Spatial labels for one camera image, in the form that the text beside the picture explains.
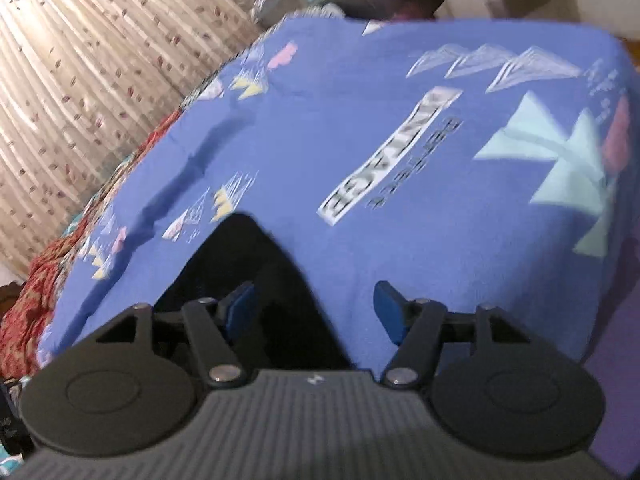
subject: metal rivet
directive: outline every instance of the metal rivet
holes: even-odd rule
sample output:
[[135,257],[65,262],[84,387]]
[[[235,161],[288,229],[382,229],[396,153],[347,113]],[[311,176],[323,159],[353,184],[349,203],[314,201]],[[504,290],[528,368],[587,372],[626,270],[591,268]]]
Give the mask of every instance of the metal rivet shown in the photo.
[[411,368],[393,368],[386,373],[386,380],[392,384],[410,384],[418,378]]
[[209,370],[209,377],[217,383],[235,381],[242,375],[242,370],[235,365],[218,365]]

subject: sheer patterned curtain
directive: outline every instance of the sheer patterned curtain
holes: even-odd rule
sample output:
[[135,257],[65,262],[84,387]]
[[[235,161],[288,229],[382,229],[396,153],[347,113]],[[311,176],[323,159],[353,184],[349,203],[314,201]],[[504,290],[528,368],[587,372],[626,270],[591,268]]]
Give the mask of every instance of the sheer patterned curtain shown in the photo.
[[28,263],[205,76],[239,0],[0,0],[0,257]]

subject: gray grooved plate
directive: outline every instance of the gray grooved plate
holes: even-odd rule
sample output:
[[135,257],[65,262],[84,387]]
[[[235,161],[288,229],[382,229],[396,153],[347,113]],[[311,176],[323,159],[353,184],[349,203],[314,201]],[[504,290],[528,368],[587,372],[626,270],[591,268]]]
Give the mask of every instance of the gray grooved plate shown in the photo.
[[194,419],[147,450],[110,459],[36,453],[13,480],[612,480],[586,453],[517,463],[441,430],[417,394],[368,372],[265,370],[214,392]]

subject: red patterned fabric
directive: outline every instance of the red patterned fabric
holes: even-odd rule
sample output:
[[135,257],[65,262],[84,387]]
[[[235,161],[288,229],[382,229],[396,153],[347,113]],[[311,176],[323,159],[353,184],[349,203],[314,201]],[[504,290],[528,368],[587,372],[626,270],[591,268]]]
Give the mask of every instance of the red patterned fabric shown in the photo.
[[[2,377],[20,378],[38,370],[36,351],[40,335],[53,318],[57,286],[62,286],[73,261],[70,258],[61,265],[63,258],[73,252],[74,248],[77,250],[78,242],[84,238],[84,233],[94,226],[104,209],[102,202],[114,185],[133,170],[180,115],[181,111],[176,110],[151,132],[146,141],[136,150],[131,163],[114,174],[102,187],[99,196],[82,217],[75,231],[52,241],[39,256],[33,259],[29,268],[29,277],[20,297],[4,315],[0,325],[0,374]],[[56,284],[58,277],[62,280],[61,283]]]

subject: round black pad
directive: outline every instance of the round black pad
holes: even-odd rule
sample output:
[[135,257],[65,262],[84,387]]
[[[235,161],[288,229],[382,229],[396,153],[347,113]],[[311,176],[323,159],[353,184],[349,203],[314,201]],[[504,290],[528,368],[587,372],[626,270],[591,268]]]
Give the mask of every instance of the round black pad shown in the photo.
[[177,365],[128,343],[80,345],[38,373],[20,400],[37,441],[103,457],[150,446],[190,414],[194,391]]
[[460,440],[492,454],[532,459],[583,446],[605,406],[586,371],[530,344],[492,345],[445,368],[433,381],[431,403]]

